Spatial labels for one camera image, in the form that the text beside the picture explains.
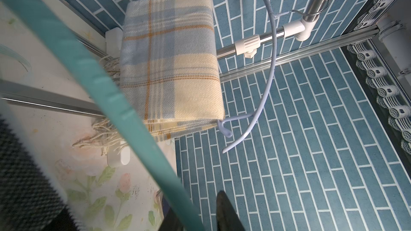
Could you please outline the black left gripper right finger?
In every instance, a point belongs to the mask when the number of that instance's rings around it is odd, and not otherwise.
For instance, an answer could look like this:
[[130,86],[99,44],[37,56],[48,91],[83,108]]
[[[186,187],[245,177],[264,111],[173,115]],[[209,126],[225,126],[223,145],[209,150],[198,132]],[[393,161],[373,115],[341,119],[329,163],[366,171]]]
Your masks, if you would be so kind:
[[227,194],[222,190],[216,197],[216,219],[218,231],[245,231]]

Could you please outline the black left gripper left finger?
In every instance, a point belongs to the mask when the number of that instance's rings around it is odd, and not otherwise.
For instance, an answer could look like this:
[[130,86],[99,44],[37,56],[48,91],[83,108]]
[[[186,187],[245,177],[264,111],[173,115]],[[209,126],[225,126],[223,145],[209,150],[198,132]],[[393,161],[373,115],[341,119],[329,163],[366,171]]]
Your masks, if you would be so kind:
[[183,224],[180,222],[166,198],[162,197],[162,231],[183,231]]

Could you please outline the teal green clothes hanger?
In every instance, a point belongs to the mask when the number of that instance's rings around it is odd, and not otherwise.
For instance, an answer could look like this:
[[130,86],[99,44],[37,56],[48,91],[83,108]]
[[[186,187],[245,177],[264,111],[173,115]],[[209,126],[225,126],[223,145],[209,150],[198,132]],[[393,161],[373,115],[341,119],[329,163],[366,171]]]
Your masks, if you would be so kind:
[[180,179],[155,140],[105,70],[42,0],[1,0],[65,66],[117,127],[188,231],[204,225]]

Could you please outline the black grey checkered mat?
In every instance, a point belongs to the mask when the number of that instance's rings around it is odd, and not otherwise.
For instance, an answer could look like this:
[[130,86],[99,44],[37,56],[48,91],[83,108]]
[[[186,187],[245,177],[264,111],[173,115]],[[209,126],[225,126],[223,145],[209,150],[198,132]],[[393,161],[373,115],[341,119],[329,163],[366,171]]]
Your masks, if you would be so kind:
[[1,230],[86,230],[5,118],[1,118]]

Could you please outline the plaid cream blue scarf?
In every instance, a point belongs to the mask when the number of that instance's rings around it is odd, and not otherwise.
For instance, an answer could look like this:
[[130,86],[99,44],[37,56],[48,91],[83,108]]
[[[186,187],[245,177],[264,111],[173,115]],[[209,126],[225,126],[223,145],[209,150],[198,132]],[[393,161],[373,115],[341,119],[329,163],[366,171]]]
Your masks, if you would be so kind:
[[225,117],[212,0],[130,2],[121,55],[104,69],[156,142]]

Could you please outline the white and steel clothes rack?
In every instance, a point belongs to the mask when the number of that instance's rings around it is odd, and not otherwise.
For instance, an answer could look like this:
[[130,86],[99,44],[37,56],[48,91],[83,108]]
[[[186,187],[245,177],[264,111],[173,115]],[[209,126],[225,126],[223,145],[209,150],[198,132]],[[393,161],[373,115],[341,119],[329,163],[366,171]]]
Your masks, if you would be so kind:
[[[317,9],[319,7],[322,7],[325,2],[328,2],[328,0],[311,0],[310,1],[310,7],[312,9]],[[244,118],[249,118],[249,117],[253,117],[254,119],[252,120],[253,122],[250,124],[250,126],[247,129],[247,132],[244,133],[243,137],[241,137],[241,139],[238,139],[236,141],[233,142],[233,144],[229,145],[228,147],[226,147],[223,150],[223,153],[228,152],[229,150],[231,150],[232,148],[234,148],[239,142],[242,142],[244,140],[244,138],[250,133],[250,131],[252,130],[252,128],[254,127],[257,118],[260,116],[262,108],[267,100],[267,96],[266,94],[268,93],[269,88],[271,87],[271,83],[272,83],[272,79],[273,79],[273,75],[274,75],[274,69],[275,69],[275,64],[276,64],[276,41],[278,38],[281,37],[287,37],[287,36],[292,36],[295,35],[295,38],[297,39],[297,35],[303,35],[304,34],[308,34],[309,30],[311,31],[312,28],[309,26],[309,22],[308,21],[294,21],[290,24],[287,24],[285,26],[282,27],[282,29],[278,29],[275,30],[275,28],[271,28],[272,32],[271,33],[265,33],[263,34],[265,37],[262,40],[259,35],[253,35],[251,37],[242,39],[240,41],[237,41],[235,44],[230,45],[229,47],[225,47],[223,49],[220,49],[217,51],[217,58],[224,58],[224,57],[228,57],[229,55],[232,55],[233,53],[240,53],[240,54],[245,54],[245,53],[251,53],[252,49],[253,52],[256,51],[257,46],[260,46],[261,43],[264,42],[273,42],[273,53],[272,53],[272,61],[271,61],[271,65],[270,65],[270,77],[269,81],[267,82],[266,85],[266,91],[264,92],[265,94],[263,95],[263,97],[261,98],[261,102],[259,105],[259,108],[255,111],[255,113],[251,113],[251,114],[245,114],[245,115],[240,115],[238,117],[232,117],[232,118],[228,118],[224,121],[218,121],[218,127],[221,129],[221,131],[223,132],[224,135],[230,137],[232,136],[232,132],[229,131],[228,129],[226,129],[223,125],[224,123],[226,123],[227,121],[231,121],[231,120],[240,120],[240,119],[244,119]],[[104,117],[104,113],[101,111],[84,111],[84,112],[79,112],[78,114],[83,114],[83,115],[91,115],[91,116],[95,116],[95,117]]]

